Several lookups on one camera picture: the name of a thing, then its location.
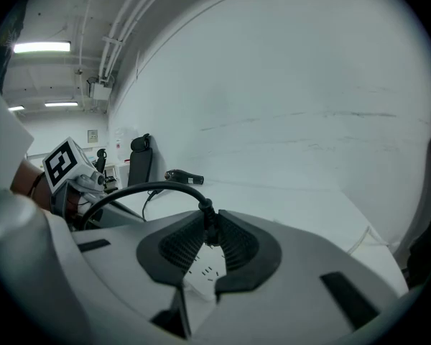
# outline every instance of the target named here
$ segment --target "power outlet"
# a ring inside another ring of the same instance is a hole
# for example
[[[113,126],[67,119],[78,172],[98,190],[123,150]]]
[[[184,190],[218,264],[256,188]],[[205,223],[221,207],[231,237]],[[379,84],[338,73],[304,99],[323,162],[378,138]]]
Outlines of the power outlet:
[[[193,289],[203,299],[212,300],[216,297],[214,288],[217,280],[225,275],[223,250],[204,244],[184,277],[184,286],[186,290]]]

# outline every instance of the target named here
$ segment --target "white desk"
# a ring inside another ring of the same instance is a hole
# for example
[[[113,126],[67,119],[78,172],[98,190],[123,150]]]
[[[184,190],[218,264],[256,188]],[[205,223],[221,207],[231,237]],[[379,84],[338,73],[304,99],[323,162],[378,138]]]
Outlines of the white desk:
[[[205,180],[204,185],[196,185],[195,188],[213,201],[216,211],[226,209],[247,213],[310,231],[346,252],[370,226],[364,215],[338,190],[265,188],[212,180]],[[147,196],[147,193],[140,193],[124,197],[120,201],[133,211],[141,213]],[[193,197],[165,190],[147,204],[145,218],[153,220],[196,209],[198,202]],[[388,248],[371,236],[366,236],[352,256],[382,277],[398,295],[408,291]]]

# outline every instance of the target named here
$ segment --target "fluorescent light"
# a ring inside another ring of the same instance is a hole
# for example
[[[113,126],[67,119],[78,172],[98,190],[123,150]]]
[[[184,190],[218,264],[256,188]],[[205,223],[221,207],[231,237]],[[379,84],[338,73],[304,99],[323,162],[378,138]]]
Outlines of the fluorescent light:
[[[10,111],[19,111],[19,110],[24,110],[24,107],[23,106],[9,107],[8,110],[10,110]]]
[[[47,102],[45,104],[46,107],[54,107],[54,106],[78,106],[78,102]]]
[[[34,51],[70,51],[70,42],[28,42],[14,46],[15,53]]]

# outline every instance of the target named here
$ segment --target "white wall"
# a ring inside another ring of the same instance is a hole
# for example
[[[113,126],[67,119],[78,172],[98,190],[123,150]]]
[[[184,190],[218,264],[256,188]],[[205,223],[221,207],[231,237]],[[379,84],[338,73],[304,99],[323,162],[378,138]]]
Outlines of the white wall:
[[[72,137],[85,150],[87,156],[96,157],[98,148],[108,146],[107,118],[103,114],[83,112],[45,112],[20,118],[24,128],[34,137],[27,152],[30,162],[36,166],[67,137]],[[98,131],[98,142],[88,143],[88,130]]]
[[[431,137],[431,45],[403,1],[224,0],[187,21],[117,91],[111,142],[152,134],[152,178],[342,190],[395,247]]]

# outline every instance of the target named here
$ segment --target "white ceiling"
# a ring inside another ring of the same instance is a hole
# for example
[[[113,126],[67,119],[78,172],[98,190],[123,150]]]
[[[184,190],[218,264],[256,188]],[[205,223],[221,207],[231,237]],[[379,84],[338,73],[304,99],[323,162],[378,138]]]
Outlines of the white ceiling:
[[[85,27],[82,57],[84,101],[81,101],[78,51],[80,31],[88,0],[29,0],[20,42],[70,41],[70,52],[14,54],[6,72],[3,95],[10,106],[23,105],[23,113],[67,111],[45,107],[49,100],[73,98],[85,104],[86,111],[104,111],[105,102],[93,102],[87,96],[86,80],[97,76],[101,55],[110,26],[124,0],[92,0]],[[121,63],[117,61],[115,70]],[[82,111],[83,107],[70,108]]]

